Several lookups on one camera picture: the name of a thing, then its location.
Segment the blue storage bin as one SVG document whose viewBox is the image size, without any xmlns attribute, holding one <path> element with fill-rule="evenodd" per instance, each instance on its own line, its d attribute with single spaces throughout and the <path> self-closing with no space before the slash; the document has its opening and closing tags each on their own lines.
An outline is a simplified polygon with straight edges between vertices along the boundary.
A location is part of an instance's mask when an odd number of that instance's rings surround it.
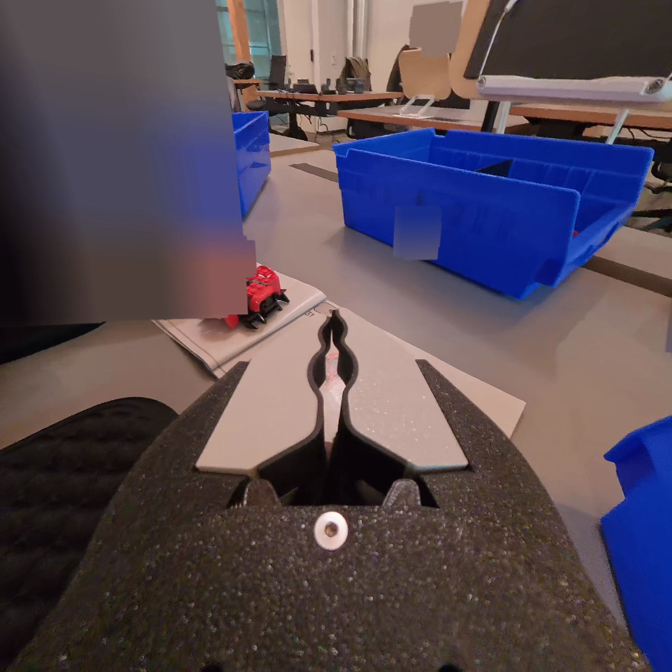
<svg viewBox="0 0 672 672">
<path fill-rule="evenodd" d="M 671 416 L 604 455 L 624 500 L 601 518 L 624 615 L 654 671 L 671 670 Z"/>
<path fill-rule="evenodd" d="M 556 288 L 630 218 L 649 147 L 432 128 L 334 147 L 350 229 L 440 224 L 432 263 L 512 298 Z"/>
<path fill-rule="evenodd" d="M 243 218 L 253 207 L 271 172 L 268 121 L 266 111 L 232 113 Z"/>
</svg>

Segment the clear laptop stand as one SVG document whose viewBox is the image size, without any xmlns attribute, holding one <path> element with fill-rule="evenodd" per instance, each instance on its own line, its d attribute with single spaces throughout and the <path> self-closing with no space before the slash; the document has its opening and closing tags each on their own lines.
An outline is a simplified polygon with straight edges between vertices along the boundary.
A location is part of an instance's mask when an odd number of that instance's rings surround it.
<svg viewBox="0 0 672 672">
<path fill-rule="evenodd" d="M 410 119 L 427 118 L 431 113 L 431 107 L 435 101 L 436 98 L 434 96 L 413 96 L 399 109 L 398 116 Z"/>
</svg>

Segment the black and red lego model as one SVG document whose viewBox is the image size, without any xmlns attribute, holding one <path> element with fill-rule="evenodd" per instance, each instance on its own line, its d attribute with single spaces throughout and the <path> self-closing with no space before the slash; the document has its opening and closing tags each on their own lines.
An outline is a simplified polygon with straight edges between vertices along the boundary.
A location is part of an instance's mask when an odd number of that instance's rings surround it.
<svg viewBox="0 0 672 672">
<path fill-rule="evenodd" d="M 274 313 L 283 310 L 282 304 L 288 304 L 289 298 L 281 287 L 279 275 L 265 265 L 257 265 L 256 273 L 248 276 L 247 312 L 228 315 L 222 318 L 230 329 L 242 324 L 247 329 L 258 329 L 258 324 L 266 324 Z"/>
</svg>

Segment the wooden pillar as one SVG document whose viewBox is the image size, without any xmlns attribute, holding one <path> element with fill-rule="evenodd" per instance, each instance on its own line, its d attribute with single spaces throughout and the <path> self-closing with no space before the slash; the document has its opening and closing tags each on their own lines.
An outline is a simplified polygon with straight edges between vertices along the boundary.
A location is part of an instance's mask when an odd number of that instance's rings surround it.
<svg viewBox="0 0 672 672">
<path fill-rule="evenodd" d="M 238 63 L 251 62 L 247 18 L 243 1 L 226 1 L 231 24 L 234 53 Z"/>
</svg>

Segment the olive backpack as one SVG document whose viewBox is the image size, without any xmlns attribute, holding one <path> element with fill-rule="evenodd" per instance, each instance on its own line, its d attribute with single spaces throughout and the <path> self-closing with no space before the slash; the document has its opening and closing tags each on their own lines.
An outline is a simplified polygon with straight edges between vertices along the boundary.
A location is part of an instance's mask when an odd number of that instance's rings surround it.
<svg viewBox="0 0 672 672">
<path fill-rule="evenodd" d="M 339 86 L 349 93 L 372 91 L 368 61 L 358 56 L 346 56 L 339 76 Z"/>
</svg>

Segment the wooden desk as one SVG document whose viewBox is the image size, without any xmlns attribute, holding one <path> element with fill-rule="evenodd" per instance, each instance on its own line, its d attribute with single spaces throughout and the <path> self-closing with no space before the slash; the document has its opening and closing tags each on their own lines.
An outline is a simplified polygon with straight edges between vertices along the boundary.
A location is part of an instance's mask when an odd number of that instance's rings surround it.
<svg viewBox="0 0 672 672">
<path fill-rule="evenodd" d="M 306 102 L 324 102 L 324 103 L 360 103 L 369 101 L 388 101 L 402 99 L 404 94 L 396 91 L 383 91 L 379 93 L 365 92 L 365 93 L 345 93 L 345 94 L 329 94 L 329 93 L 298 93 L 287 91 L 258 91 L 259 97 L 273 98 L 273 99 L 287 99 L 300 100 Z"/>
<path fill-rule="evenodd" d="M 480 129 L 482 125 L 481 119 L 467 120 L 458 118 L 457 110 L 432 108 L 428 116 L 401 117 L 398 114 L 399 109 L 399 106 L 381 106 L 341 110 L 337 115 L 349 120 L 400 124 L 421 128 L 434 127 L 442 130 L 449 130 L 455 125 L 466 125 Z M 509 111 L 509 118 L 561 120 L 598 126 L 613 126 L 617 114 L 618 111 L 612 108 L 585 105 L 575 107 L 567 105 L 514 105 Z M 671 113 L 652 110 L 630 110 L 624 126 L 643 130 L 670 131 Z"/>
</svg>

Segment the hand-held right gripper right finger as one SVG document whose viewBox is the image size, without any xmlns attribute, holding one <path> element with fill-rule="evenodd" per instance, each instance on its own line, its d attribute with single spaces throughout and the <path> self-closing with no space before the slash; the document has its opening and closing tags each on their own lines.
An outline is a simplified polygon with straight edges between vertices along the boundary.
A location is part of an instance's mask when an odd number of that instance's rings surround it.
<svg viewBox="0 0 672 672">
<path fill-rule="evenodd" d="M 468 466 L 462 448 L 410 351 L 341 308 L 339 364 L 352 361 L 341 409 L 354 433 L 417 474 Z"/>
</svg>

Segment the white lego instruction booklet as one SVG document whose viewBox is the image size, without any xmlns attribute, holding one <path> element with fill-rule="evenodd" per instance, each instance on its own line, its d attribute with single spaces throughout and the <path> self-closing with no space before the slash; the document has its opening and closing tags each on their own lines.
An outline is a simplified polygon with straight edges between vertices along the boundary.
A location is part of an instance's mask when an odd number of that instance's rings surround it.
<svg viewBox="0 0 672 672">
<path fill-rule="evenodd" d="M 268 324 L 261 325 L 256 331 L 244 326 L 230 329 L 218 319 L 175 319 L 158 320 L 154 323 L 181 347 L 197 357 L 216 378 L 231 369 L 239 360 L 248 360 L 260 350 L 267 338 L 273 333 L 294 326 L 307 326 L 309 319 L 317 312 L 317 307 L 326 302 L 327 310 L 336 308 L 336 304 L 327 301 L 323 292 L 309 284 L 279 273 L 281 287 L 286 290 L 290 302 L 283 305 L 280 313 L 273 315 Z M 407 343 L 397 336 L 386 333 L 391 340 L 408 350 L 414 359 L 425 359 L 445 378 L 488 415 L 509 438 L 519 423 L 526 402 L 507 392 L 483 382 L 437 357 Z"/>
</svg>

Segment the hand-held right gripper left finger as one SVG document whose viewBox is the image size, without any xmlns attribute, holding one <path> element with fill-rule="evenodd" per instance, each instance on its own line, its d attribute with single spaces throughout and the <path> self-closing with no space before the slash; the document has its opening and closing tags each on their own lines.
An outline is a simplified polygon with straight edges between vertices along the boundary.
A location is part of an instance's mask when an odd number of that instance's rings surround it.
<svg viewBox="0 0 672 672">
<path fill-rule="evenodd" d="M 322 470 L 324 402 L 320 387 L 331 344 L 331 313 L 304 316 L 263 342 L 197 458 L 203 473 L 272 474 Z"/>
</svg>

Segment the curved plywood panel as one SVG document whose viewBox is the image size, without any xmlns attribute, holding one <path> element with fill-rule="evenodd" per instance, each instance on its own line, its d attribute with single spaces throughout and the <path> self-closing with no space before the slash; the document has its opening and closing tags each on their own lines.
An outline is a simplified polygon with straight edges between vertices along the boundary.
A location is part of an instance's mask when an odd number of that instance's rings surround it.
<svg viewBox="0 0 672 672">
<path fill-rule="evenodd" d="M 423 50 L 409 49 L 398 57 L 402 92 L 408 99 L 427 94 L 434 100 L 445 100 L 452 93 L 449 77 L 451 55 L 424 55 Z"/>
</svg>

